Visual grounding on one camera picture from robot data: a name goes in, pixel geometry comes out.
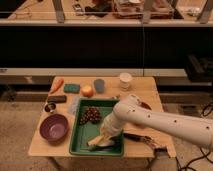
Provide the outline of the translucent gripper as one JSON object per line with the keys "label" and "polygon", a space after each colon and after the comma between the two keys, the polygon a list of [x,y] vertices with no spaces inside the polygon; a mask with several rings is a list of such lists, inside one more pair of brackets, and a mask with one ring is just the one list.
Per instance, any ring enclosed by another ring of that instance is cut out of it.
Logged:
{"label": "translucent gripper", "polygon": [[104,140],[109,140],[112,137],[116,137],[120,134],[121,130],[114,127],[111,123],[103,122],[100,127],[100,136]]}

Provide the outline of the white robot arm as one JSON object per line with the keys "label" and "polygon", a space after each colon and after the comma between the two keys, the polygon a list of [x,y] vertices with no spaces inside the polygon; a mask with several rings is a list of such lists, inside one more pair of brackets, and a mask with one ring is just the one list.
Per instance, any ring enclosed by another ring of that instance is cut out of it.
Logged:
{"label": "white robot arm", "polygon": [[117,136],[127,123],[147,126],[213,151],[212,119],[148,110],[141,106],[138,96],[130,94],[104,118],[100,134]]}

